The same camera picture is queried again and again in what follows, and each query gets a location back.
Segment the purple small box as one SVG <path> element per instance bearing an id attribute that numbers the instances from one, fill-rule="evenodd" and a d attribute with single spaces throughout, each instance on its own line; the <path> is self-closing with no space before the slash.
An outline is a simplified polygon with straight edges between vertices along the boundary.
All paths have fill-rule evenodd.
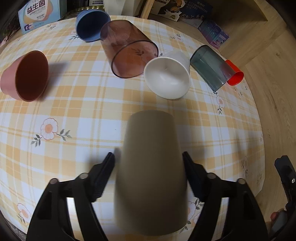
<path id="1" fill-rule="evenodd" d="M 203 21 L 198 29 L 207 42 L 216 49 L 219 49 L 229 39 L 229 35 L 215 22 Z"/>

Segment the black white biscuit box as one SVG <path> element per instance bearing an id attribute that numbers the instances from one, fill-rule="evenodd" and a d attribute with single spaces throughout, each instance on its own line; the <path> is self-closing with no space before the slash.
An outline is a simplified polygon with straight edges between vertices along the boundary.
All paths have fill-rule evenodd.
<path id="1" fill-rule="evenodd" d="M 150 13 L 177 22 L 184 6 L 184 0 L 155 0 Z"/>

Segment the yellow plaid floral tablecloth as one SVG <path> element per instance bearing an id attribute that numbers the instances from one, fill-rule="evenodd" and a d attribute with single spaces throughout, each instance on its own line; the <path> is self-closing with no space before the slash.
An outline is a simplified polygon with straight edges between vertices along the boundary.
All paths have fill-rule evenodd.
<path id="1" fill-rule="evenodd" d="M 261 123 L 246 81 L 213 92 L 191 69 L 191 87 L 166 100 L 144 77 L 121 79 L 99 41 L 78 38 L 75 20 L 51 23 L 18 37 L 1 53 L 1 70 L 32 50 L 49 61 L 45 97 L 34 102 L 1 95 L 1 212 L 26 232 L 53 177 L 70 180 L 122 147 L 127 120 L 141 110 L 174 116 L 180 145 L 220 178 L 244 178 L 254 194 L 263 187 Z"/>

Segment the light blue probiotic box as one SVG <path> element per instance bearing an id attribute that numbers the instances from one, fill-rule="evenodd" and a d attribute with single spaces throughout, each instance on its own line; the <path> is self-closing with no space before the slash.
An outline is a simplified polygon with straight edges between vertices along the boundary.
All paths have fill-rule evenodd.
<path id="1" fill-rule="evenodd" d="M 18 19 L 22 34 L 60 20 L 60 1 L 32 0 L 28 1 L 19 11 Z"/>

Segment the red plastic cup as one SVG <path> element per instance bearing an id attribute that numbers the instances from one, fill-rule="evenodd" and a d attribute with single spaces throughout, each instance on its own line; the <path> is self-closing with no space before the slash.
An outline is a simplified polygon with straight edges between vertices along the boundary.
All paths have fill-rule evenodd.
<path id="1" fill-rule="evenodd" d="M 232 68 L 234 75 L 227 81 L 231 86 L 238 85 L 244 78 L 244 73 L 230 60 L 225 60 L 225 62 Z"/>

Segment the white angular vase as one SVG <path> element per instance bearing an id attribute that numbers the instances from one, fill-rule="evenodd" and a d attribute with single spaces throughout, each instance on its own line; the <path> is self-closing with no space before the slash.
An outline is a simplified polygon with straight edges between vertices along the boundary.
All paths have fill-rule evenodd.
<path id="1" fill-rule="evenodd" d="M 125 0 L 103 0 L 105 11 L 109 15 L 121 15 Z"/>

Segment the white plastic cup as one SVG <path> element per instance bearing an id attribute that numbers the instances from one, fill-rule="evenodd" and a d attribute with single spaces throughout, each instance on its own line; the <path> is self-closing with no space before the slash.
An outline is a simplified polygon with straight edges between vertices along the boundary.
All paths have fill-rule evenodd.
<path id="1" fill-rule="evenodd" d="M 190 89 L 190 59 L 173 51 L 149 61 L 144 68 L 149 89 L 165 99 L 179 99 Z"/>

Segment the transparent grey-green cup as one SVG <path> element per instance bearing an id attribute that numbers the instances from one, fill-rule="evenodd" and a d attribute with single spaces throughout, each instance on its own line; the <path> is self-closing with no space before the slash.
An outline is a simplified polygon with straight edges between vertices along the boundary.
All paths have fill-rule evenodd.
<path id="1" fill-rule="evenodd" d="M 235 74 L 225 60 L 208 45 L 202 45 L 194 52 L 190 64 L 214 92 Z"/>

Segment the green gold patterned box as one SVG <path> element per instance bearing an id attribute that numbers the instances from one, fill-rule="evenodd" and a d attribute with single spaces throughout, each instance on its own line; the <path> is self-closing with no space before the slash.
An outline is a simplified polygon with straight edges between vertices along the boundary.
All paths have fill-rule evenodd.
<path id="1" fill-rule="evenodd" d="M 84 6 L 84 7 L 81 7 L 81 8 L 77 8 L 77 9 L 71 10 L 70 12 L 66 13 L 63 16 L 63 18 L 64 19 L 75 18 L 82 11 L 88 11 L 88 10 L 100 10 L 100 11 L 105 12 L 105 8 L 103 6 Z"/>

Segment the dark blue snack box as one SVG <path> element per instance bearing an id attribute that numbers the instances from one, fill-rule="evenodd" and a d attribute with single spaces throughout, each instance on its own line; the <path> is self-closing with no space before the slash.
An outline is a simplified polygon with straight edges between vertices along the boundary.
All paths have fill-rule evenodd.
<path id="1" fill-rule="evenodd" d="M 213 7 L 207 1 L 185 1 L 179 19 L 198 28 L 211 15 L 212 9 Z"/>

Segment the beige plastic cup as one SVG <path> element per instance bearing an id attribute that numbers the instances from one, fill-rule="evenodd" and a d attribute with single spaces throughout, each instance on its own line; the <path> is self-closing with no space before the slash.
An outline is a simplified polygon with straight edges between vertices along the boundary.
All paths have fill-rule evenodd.
<path id="1" fill-rule="evenodd" d="M 114 215 L 126 232 L 168 235 L 187 222 L 187 179 L 171 114 L 130 116 L 115 181 Z"/>

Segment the pink plastic cup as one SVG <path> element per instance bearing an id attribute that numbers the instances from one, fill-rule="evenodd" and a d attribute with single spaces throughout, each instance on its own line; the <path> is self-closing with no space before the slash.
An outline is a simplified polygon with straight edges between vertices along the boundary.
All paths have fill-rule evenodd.
<path id="1" fill-rule="evenodd" d="M 38 50 L 15 60 L 1 75 L 1 91 L 16 100 L 32 102 L 44 92 L 49 76 L 49 63 Z"/>

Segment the blue plastic cup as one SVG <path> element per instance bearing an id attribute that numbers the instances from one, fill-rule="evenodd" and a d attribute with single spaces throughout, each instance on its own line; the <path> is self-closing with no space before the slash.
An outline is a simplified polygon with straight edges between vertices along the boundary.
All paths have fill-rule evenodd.
<path id="1" fill-rule="evenodd" d="M 77 36 L 85 42 L 100 40 L 102 27 L 111 21 L 108 13 L 100 10 L 82 11 L 76 17 Z"/>

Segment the transparent brown cup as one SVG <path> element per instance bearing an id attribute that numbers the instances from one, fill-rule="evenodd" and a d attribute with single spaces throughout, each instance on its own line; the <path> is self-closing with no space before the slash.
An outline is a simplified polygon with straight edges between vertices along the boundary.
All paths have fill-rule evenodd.
<path id="1" fill-rule="evenodd" d="M 114 20 L 101 29 L 100 41 L 113 74 L 132 78 L 158 57 L 158 46 L 128 20 Z"/>

